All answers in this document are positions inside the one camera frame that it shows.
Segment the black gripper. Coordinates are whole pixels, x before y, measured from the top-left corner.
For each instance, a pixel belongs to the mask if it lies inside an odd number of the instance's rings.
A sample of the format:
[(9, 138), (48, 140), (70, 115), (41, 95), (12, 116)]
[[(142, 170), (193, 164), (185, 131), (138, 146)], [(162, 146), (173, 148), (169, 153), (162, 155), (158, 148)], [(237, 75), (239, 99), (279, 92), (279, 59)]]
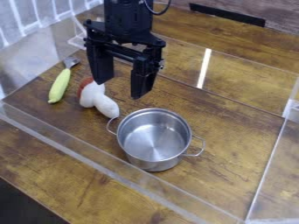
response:
[(104, 21), (84, 22), (89, 70), (100, 85), (114, 77), (113, 58), (133, 62), (130, 97), (136, 100), (150, 90), (162, 61), (165, 43), (152, 34), (153, 0), (104, 0)]

